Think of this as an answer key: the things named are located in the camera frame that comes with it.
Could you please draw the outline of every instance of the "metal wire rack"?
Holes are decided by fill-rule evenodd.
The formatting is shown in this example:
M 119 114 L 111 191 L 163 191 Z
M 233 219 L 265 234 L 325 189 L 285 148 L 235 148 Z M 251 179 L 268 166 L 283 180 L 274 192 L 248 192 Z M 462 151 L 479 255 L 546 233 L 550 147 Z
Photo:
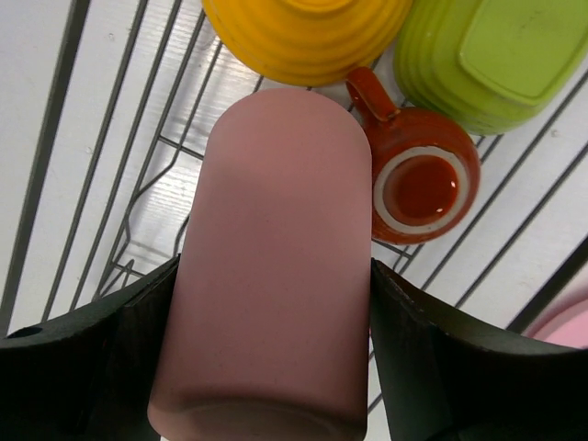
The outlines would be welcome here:
M 122 3 L 124 8 L 119 2 L 71 4 L 6 273 L 1 333 L 99 299 L 177 254 L 209 129 L 237 99 L 280 86 L 232 57 L 199 2 Z M 40 243 L 34 236 L 46 234 L 38 232 L 38 223 L 44 215 L 40 207 L 51 199 L 46 181 L 57 161 L 52 156 L 64 143 L 63 127 L 75 123 L 68 108 L 96 99 L 75 94 L 84 75 L 79 66 L 101 23 L 93 17 L 107 16 L 113 8 L 121 14 L 117 26 L 126 29 L 125 39 L 109 64 L 111 75 L 105 74 L 109 93 L 104 87 L 95 91 L 102 96 L 101 115 L 87 129 L 94 140 L 85 174 L 71 188 L 74 203 L 63 209 L 67 221 L 58 234 L 60 252 L 48 263 L 51 281 L 46 280 L 42 309 L 20 320 L 17 302 L 28 295 L 22 282 L 30 277 L 28 260 Z M 372 67 L 387 79 L 392 97 L 407 106 L 391 78 L 392 56 L 393 49 Z M 588 258 L 588 182 L 583 179 L 588 107 L 582 106 L 588 103 L 587 80 L 584 61 L 533 121 L 504 135 L 475 138 L 483 163 L 481 191 L 454 231 L 414 246 L 373 243 L 373 255 L 440 299 L 523 332 Z M 340 85 L 318 92 L 354 111 Z M 369 411 L 379 409 L 382 415 L 380 402 L 372 368 Z M 385 433 L 372 432 L 371 439 Z

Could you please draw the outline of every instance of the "dish rack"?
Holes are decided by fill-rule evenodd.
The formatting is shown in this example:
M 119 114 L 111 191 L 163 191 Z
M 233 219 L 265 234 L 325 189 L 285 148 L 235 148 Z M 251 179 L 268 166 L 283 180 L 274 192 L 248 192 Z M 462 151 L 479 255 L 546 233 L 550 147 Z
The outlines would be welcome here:
M 392 57 L 393 48 L 372 67 L 410 106 Z M 441 300 L 523 332 L 588 258 L 587 80 L 588 59 L 525 126 L 474 137 L 481 190 L 458 227 L 430 243 L 374 242 L 373 256 Z M 279 86 L 226 50 L 199 2 L 72 2 L 14 230 L 2 333 L 99 299 L 179 253 L 209 130 L 236 100 Z M 316 91 L 354 111 L 342 85 Z M 369 394 L 367 439 L 388 439 L 373 353 Z

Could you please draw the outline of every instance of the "orange mug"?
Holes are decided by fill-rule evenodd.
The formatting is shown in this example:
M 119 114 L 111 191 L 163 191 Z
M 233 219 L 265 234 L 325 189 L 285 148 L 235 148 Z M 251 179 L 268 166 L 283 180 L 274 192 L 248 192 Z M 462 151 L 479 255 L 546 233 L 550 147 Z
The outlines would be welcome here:
M 397 108 L 367 67 L 352 71 L 346 85 L 372 152 L 372 236 L 422 243 L 456 226 L 480 184 L 469 135 L 431 110 Z

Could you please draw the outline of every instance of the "yellow bowl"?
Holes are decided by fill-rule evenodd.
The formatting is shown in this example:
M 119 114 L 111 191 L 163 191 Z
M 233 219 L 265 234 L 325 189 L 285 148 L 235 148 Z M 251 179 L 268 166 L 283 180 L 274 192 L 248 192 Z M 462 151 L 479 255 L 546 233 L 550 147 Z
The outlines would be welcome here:
M 328 85 L 375 60 L 413 0 L 203 0 L 229 50 L 267 78 Z

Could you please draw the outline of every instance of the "pink object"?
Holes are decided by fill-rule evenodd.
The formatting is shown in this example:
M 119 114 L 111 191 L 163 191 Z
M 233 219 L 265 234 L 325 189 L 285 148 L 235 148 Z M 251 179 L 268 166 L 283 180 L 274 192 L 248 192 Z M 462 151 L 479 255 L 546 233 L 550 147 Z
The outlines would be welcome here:
M 588 299 L 561 311 L 530 336 L 555 345 L 588 348 Z
M 371 155 L 298 89 L 209 137 L 149 419 L 171 441 L 360 440 L 368 396 Z

